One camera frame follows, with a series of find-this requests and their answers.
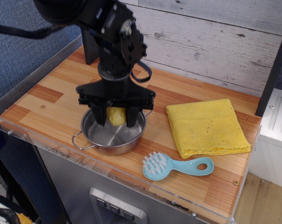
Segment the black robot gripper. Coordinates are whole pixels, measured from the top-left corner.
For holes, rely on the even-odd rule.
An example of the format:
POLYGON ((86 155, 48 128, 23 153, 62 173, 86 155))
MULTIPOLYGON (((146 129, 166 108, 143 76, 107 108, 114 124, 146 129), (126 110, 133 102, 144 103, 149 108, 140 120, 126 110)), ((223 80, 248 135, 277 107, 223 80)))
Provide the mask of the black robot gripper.
POLYGON ((127 127, 133 127, 143 109, 154 108, 155 92, 135 84, 129 77, 121 81, 102 79, 76 88, 79 103, 89 105, 96 122, 105 126, 106 109, 126 108, 127 127))

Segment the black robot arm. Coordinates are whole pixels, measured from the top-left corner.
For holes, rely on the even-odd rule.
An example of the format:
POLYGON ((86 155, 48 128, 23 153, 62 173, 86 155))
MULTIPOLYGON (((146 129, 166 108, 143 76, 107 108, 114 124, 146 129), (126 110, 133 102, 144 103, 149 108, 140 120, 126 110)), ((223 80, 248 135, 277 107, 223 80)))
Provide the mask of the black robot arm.
POLYGON ((88 105, 98 124, 106 122, 108 107, 123 107, 133 127, 139 112, 153 109, 155 93, 140 86, 133 75, 147 46, 133 12, 117 0, 36 0, 41 16, 58 26, 76 25, 94 37, 101 80, 76 88, 79 103, 88 105))

